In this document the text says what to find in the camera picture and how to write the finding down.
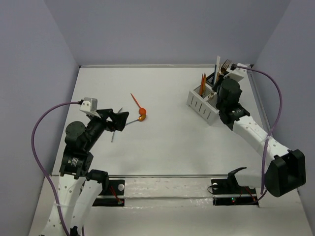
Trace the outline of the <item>gold metal knife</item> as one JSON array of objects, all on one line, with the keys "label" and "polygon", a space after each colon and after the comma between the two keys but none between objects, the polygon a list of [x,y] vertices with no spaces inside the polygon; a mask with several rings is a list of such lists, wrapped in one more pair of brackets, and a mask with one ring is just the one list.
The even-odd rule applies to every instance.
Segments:
[{"label": "gold metal knife", "polygon": [[205,82],[204,82],[204,90],[203,90],[203,94],[204,94],[204,92],[205,92],[205,85],[206,85],[206,81],[207,81],[207,76],[206,76],[206,78],[205,78]]}]

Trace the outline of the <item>gold metal fork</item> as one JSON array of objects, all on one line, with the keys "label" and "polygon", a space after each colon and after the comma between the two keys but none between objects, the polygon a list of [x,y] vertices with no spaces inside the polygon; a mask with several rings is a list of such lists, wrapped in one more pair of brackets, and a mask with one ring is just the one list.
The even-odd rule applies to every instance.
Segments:
[{"label": "gold metal fork", "polygon": [[[232,60],[227,59],[220,67],[220,71],[216,76],[216,80],[213,80],[214,84],[219,80],[219,75],[223,74],[227,71],[228,67],[232,63]],[[212,90],[208,96],[208,100],[212,100],[214,98],[215,92]]]}]

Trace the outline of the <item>orange plastic spoon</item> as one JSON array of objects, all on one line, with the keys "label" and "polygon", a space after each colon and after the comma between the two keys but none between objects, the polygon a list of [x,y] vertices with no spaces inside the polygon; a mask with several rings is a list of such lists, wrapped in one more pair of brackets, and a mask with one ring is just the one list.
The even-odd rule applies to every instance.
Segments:
[{"label": "orange plastic spoon", "polygon": [[144,109],[143,107],[140,106],[140,104],[138,103],[138,101],[136,100],[136,98],[134,97],[134,95],[131,93],[130,94],[132,99],[134,100],[134,102],[136,103],[136,105],[138,106],[139,110],[139,114],[142,116],[142,115],[146,115],[147,111],[146,109]]}]

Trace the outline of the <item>gold metal spoon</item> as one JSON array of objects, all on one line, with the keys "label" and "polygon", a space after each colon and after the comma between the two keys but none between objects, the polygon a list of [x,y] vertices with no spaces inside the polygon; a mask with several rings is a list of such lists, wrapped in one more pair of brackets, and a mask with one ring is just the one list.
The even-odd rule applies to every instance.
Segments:
[{"label": "gold metal spoon", "polygon": [[130,121],[130,122],[127,122],[126,123],[126,126],[127,125],[130,125],[132,123],[135,123],[135,122],[142,122],[146,119],[146,115],[140,115],[136,120],[133,120],[133,121]]}]

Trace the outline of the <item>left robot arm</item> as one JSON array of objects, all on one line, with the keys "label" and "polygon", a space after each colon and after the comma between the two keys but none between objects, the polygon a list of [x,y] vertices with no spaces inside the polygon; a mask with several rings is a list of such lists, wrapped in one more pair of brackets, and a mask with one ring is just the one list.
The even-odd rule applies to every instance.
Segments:
[{"label": "left robot arm", "polygon": [[123,131],[128,112],[115,113],[112,109],[87,112],[87,125],[73,121],[65,129],[65,149],[59,170],[59,182],[49,181],[55,201],[43,236],[80,236],[85,220],[99,194],[109,188],[108,173],[91,169],[94,156],[91,149],[104,131]]}]

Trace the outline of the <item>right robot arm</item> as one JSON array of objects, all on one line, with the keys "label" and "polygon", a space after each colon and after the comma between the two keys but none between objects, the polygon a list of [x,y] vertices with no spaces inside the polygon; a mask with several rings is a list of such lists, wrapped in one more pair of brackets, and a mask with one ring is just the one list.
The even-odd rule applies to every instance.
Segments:
[{"label": "right robot arm", "polygon": [[242,137],[262,158],[261,173],[247,167],[228,173],[227,189],[237,193],[244,187],[267,190],[280,197],[306,183],[305,156],[299,149],[290,150],[271,137],[240,104],[239,83],[224,73],[213,86],[217,93],[219,117],[231,131]]}]

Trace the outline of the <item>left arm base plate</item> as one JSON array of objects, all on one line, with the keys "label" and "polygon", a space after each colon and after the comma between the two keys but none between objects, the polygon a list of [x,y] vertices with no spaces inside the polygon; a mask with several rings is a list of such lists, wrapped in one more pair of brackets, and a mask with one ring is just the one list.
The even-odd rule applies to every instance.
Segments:
[{"label": "left arm base plate", "polygon": [[95,199],[94,207],[124,207],[125,206],[125,180],[109,179],[109,186]]}]

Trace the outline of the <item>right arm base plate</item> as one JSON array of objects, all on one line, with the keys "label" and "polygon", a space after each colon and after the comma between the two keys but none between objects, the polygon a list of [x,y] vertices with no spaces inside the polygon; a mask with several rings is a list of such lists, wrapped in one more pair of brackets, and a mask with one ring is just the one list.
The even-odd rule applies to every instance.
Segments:
[{"label": "right arm base plate", "polygon": [[207,191],[212,194],[214,206],[259,206],[256,189],[245,187],[229,187],[225,178],[211,179]]}]

